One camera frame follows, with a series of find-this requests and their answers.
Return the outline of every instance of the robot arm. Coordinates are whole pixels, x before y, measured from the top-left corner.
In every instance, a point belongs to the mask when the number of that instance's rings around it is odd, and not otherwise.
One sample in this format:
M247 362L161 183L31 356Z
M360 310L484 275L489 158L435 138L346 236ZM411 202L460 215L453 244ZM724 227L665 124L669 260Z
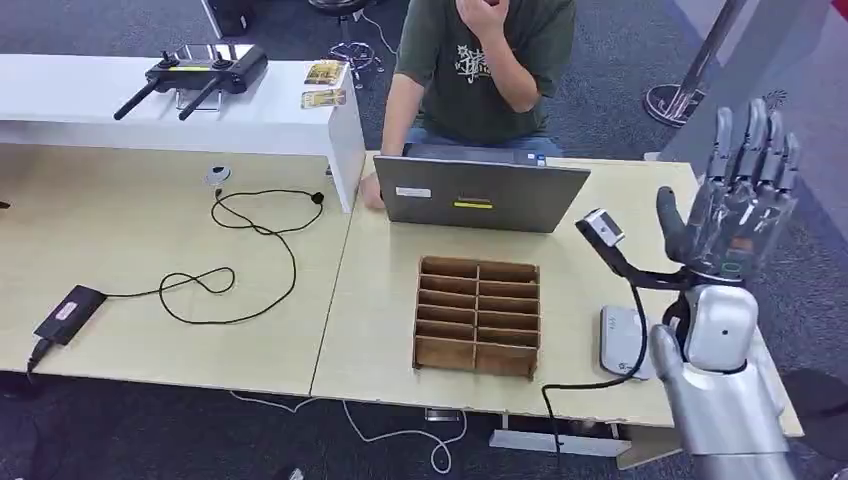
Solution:
M735 158L733 116L717 115L715 148L688 221L674 193L657 193L657 215L673 274L630 265L616 247L624 234L604 210L577 227L607 265L642 288L677 290L650 333L650 352L675 427L702 478L792 480L786 440L759 355L752 354L757 302L745 281L762 266L788 223L796 200L800 147L784 135L780 112L751 102L745 141Z

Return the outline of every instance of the wooden organizer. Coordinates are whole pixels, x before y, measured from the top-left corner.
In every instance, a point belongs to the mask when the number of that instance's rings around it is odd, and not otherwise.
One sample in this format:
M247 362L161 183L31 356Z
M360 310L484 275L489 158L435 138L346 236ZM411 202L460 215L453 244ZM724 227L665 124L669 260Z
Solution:
M412 365L533 377L539 268L423 257Z

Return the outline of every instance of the robotic finger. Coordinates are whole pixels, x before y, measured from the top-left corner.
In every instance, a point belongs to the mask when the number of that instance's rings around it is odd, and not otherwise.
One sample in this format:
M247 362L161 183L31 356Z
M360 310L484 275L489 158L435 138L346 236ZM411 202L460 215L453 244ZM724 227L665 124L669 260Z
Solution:
M710 165L707 167L707 179L723 181L727 176L730 162L730 142L733 136L733 111L727 107L718 109L716 114L716 141Z
M794 133L786 136L783 148L783 171L777 182L777 189L781 197L787 198L795 188L795 180L798 178L798 165L801 161L801 144Z
M745 131L745 143L739 149L734 165L733 183L755 183L754 173L760 161L760 153L766 139L768 112L762 98L751 100L748 106L748 129Z
M768 142L763 153L762 169L759 172L757 195L771 197L774 193L774 182L777 181L780 166L783 163L784 145L783 115L775 110L769 116Z

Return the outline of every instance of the silver laptop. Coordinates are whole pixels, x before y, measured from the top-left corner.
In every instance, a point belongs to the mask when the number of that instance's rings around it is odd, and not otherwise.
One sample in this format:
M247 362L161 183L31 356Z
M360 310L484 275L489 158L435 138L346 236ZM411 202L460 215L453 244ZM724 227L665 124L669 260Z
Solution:
M377 156L374 165L393 222L522 232L553 232L589 178L588 170L544 161Z

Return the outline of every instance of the white cable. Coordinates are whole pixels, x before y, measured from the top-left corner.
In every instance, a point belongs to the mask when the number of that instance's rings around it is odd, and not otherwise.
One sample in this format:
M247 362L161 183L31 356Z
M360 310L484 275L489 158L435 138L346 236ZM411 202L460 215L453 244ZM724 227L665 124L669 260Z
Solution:
M320 398L320 397L309 398L309 399L306 399L306 400L298 403L297 405L295 405L294 408L292 408L292 407L288 407L286 405L282 405L282 404L279 404L279 403L260 400L258 398L242 397L241 395L237 394L236 392L234 392L232 390L230 390L230 395L232 395L233 397L235 397L238 400L241 400L243 402L258 403L260 405L266 405L266 406L269 406L269 407L280 408L280 409L283 409L283 410L285 410L289 413L297 413L297 411L300 410L300 407L308 405L308 404L315 402L317 400L324 400L323 398ZM386 433L386 434L383 434L383 435L377 435L376 437L372 437L372 438L366 438L365 435L362 434L362 431L359 430L359 427L356 426L356 423L354 423L353 417L350 416L350 410L348 410L348 408L347 408L347 402L342 400L342 406L344 407L345 415L347 415L347 420L350 422L350 426L353 427L353 431L355 431L356 434L359 435L359 438L365 443L377 442L377 441L380 441L380 440L385 440L387 438L397 437L399 435L422 435L422 436L425 436L425 437L433 440L434 442L436 442L436 446L430 452L430 465L433 467L433 470L435 470L436 472L438 472L442 475L447 475L448 473L450 473L451 467L453 466L453 459L451 458L451 454L450 454L450 450L448 449L448 445L450 445L451 443L458 442L458 441L462 440L465 437L465 432L468 431L468 416L463 411L462 412L462 432L458 436L450 438L448 440L442 440L441 438L433 435L432 433L428 433L428 432L425 432L425 431L422 431L422 430L399 430L397 432L391 432L391 433ZM445 451L445 459L447 459L447 465L445 466L445 468L439 468L439 466L436 464L436 452L438 452L440 449Z
M385 36L385 35L383 35L383 27L381 27L379 23L377 23L377 22L375 22L374 20L371 20L370 18L368 18L368 16L366 16L366 15L365 15L365 10L362 10L362 18L364 18L366 22L371 23L371 24L374 24L374 25L376 25L376 26L377 26L377 30L379 30L379 31L380 31L380 40L382 40L382 41L383 41L383 45L385 45L385 46L386 46L386 48L389 50L389 52L390 52L392 55L394 55L394 56L396 56L396 57L397 57L397 50L392 50L392 47L389 45L389 42L388 42L388 41L386 41L386 36Z
M285 410L289 413L297 413L297 411L300 410L300 407L302 407L304 405L309 405L310 403L315 402L317 400L322 400L321 398L318 398L318 397L309 398L307 400L304 400L304 401L298 403L297 405L295 405L294 408L291 408L291 407L287 407L287 406L279 404L279 403L266 402L265 400L259 400L258 398L242 397L232 390L230 390L230 395L236 397L237 399L241 400L242 402L258 403L260 405L267 405L269 407L282 408L283 410Z
M424 432L424 431L421 431L421 430L399 430L397 432L386 433L386 434L378 435L378 436L372 437L372 438L365 438L365 435L362 434L362 432L359 430L359 427L357 427L356 424L353 423L353 417L350 416L350 411L347 409L347 402L342 400L342 406L344 406L345 415L347 415L347 419L348 419L348 421L350 421L350 426L353 427L353 430L356 432L357 435L359 435L359 438L361 438L362 441L365 442L365 443L376 442L378 440L384 440L386 438L396 437L398 435L423 435L423 436L430 438L433 441L435 441L437 443L437 445L436 445L435 448L433 448L433 451L430 452L430 465L433 467L433 470L435 470L438 473L441 473L442 475L447 475L448 473L450 473L450 469L451 469L452 460L451 460L450 450L448 449L448 445L450 445L451 443L458 442L458 441L462 440L462 438L465 436L466 430L468 430L468 417L465 415L465 412L463 411L462 412L462 433L460 433L459 436L456 436L456 437L448 439L448 440L442 440L441 438L439 438L439 437L437 437L437 436L435 436L431 433ZM436 465L436 452L438 452L439 449L442 449L442 450L445 451L445 458L448 461L448 464L444 469L441 469L441 468L439 468L438 465Z

